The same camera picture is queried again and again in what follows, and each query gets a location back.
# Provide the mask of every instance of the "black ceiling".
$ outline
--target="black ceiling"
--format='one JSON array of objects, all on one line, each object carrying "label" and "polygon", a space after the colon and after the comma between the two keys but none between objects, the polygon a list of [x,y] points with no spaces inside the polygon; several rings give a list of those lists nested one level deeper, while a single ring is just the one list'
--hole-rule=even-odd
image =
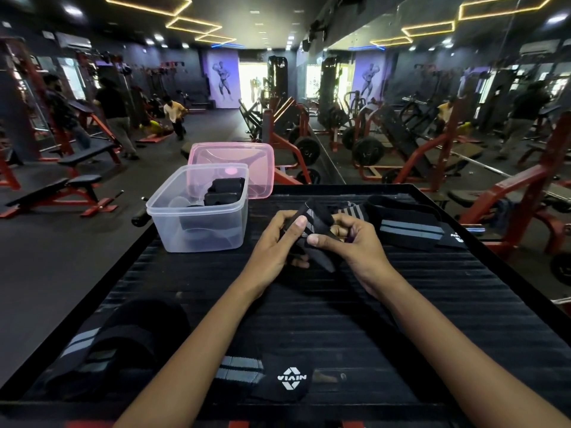
[{"label": "black ceiling", "polygon": [[[119,0],[144,4],[156,9],[173,11],[182,0]],[[235,38],[235,43],[251,49],[284,48],[289,36],[294,36],[296,47],[317,17],[327,0],[192,0],[181,15],[218,23],[222,29],[215,35]],[[110,4],[105,0],[2,0],[34,15],[55,21],[66,21],[88,26],[109,35],[127,37],[144,42],[154,34],[161,34],[169,45],[192,43],[196,34],[167,29],[172,16]],[[63,6],[74,6],[83,18],[74,18]]]},{"label": "black ceiling", "polygon": [[[472,0],[406,0],[396,10],[379,16],[374,21],[331,45],[330,48],[348,49],[350,47],[367,46],[371,44],[372,40],[403,36],[401,29],[405,26],[457,19],[459,6],[465,1]],[[542,1],[544,0],[522,0],[520,8],[538,6]],[[505,0],[503,4],[498,4],[498,6],[492,4],[482,5],[481,11],[478,13],[486,14],[501,10],[512,10],[517,6],[517,2],[518,0]],[[571,16],[569,16],[567,21],[553,26],[546,24],[547,19],[551,16],[563,12],[571,13],[571,0],[551,0],[540,10],[518,13],[516,15],[456,21],[456,30],[454,32],[414,37],[412,45],[420,48],[430,48],[433,45],[440,44],[447,37],[451,37],[454,43],[458,45],[501,44],[508,31],[510,31],[510,37],[516,34],[525,36],[534,33],[545,35],[545,32],[556,28],[568,28],[571,23]]]}]

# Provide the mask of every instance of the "plaid shirt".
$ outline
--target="plaid shirt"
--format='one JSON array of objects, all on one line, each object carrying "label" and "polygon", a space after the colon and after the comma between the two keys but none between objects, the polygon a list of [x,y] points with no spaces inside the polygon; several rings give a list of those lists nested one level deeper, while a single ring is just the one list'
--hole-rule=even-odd
[{"label": "plaid shirt", "polygon": [[74,110],[68,105],[68,100],[53,90],[46,90],[46,102],[50,108],[54,122],[63,129],[73,129],[79,124]]}]

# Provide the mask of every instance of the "air conditioner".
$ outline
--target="air conditioner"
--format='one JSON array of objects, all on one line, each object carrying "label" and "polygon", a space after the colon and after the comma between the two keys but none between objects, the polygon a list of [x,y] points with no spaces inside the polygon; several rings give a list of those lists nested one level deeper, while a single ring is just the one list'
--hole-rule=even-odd
[{"label": "air conditioner", "polygon": [[91,42],[85,37],[79,37],[59,32],[55,35],[58,36],[58,42],[61,48],[91,49]]},{"label": "air conditioner", "polygon": [[520,55],[553,54],[557,50],[559,40],[543,40],[542,42],[526,43],[520,49]]}]

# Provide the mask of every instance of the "hand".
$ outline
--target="hand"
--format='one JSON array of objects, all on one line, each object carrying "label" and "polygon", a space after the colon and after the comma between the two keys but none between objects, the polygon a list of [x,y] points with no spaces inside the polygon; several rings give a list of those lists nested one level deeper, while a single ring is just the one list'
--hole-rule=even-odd
[{"label": "hand", "polygon": [[309,235],[307,243],[335,252],[349,265],[367,293],[380,299],[382,292],[402,276],[390,265],[372,224],[339,213],[333,215],[332,233],[345,243],[323,235]]},{"label": "hand", "polygon": [[[268,285],[282,271],[287,263],[289,250],[301,237],[307,225],[307,217],[298,217],[280,239],[280,230],[283,228],[286,219],[293,217],[296,213],[296,210],[281,210],[274,216],[261,234],[246,267],[236,280],[244,288],[253,290],[256,298],[261,296]],[[299,259],[294,259],[292,265],[307,269],[310,266],[308,260],[307,256],[302,256]]]}]

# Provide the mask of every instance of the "ceiling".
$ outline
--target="ceiling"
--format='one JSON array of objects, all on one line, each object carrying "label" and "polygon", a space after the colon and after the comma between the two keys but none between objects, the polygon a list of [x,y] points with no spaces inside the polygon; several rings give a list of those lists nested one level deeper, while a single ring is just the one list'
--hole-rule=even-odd
[{"label": "ceiling", "polygon": [[[175,12],[185,4],[184,0],[117,1],[144,5],[165,12]],[[212,35],[236,39],[234,44],[243,45],[248,49],[284,48],[289,36],[294,37],[293,47],[295,48],[301,43],[311,22],[315,20],[326,1],[192,0],[192,3],[182,10],[180,15],[219,24],[222,28],[211,33]],[[98,32],[141,43],[153,37],[154,34],[164,36],[169,46],[180,45],[182,42],[190,44],[200,36],[200,34],[167,29],[165,24],[172,21],[175,16],[118,6],[106,0],[0,0],[0,3],[10,4],[49,20],[84,25]],[[83,16],[69,15],[63,6],[74,6],[81,10]],[[178,21],[174,25],[178,24],[182,24],[184,28],[197,29],[197,31],[212,30],[205,24]]]},{"label": "ceiling", "polygon": [[[374,21],[331,45],[330,49],[365,47],[371,45],[371,41],[375,40],[381,40],[380,44],[406,43],[403,46],[394,46],[395,48],[407,48],[414,45],[427,49],[441,44],[447,37],[451,37],[455,45],[491,45],[501,43],[508,31],[529,35],[536,30],[543,31],[548,27],[568,26],[571,22],[571,16],[569,16],[566,21],[556,26],[546,25],[547,19],[553,15],[562,12],[571,14],[571,0],[550,0],[540,10],[521,12],[515,15],[489,16],[481,19],[458,21],[460,5],[470,1],[473,0],[406,0],[396,10],[379,16]],[[519,6],[517,5],[518,1],[502,0],[496,3],[467,6],[464,9],[465,14],[485,16],[513,11],[516,8],[525,9],[540,6],[546,0],[521,0]],[[454,21],[453,32],[451,31],[452,25],[447,21]],[[412,37],[413,42],[408,43],[408,39],[402,30],[403,27],[434,23],[444,24],[421,29],[409,29],[408,32],[412,35],[423,32],[449,31],[436,35],[414,36]],[[402,37],[402,40],[382,41],[382,39],[394,37]]]}]

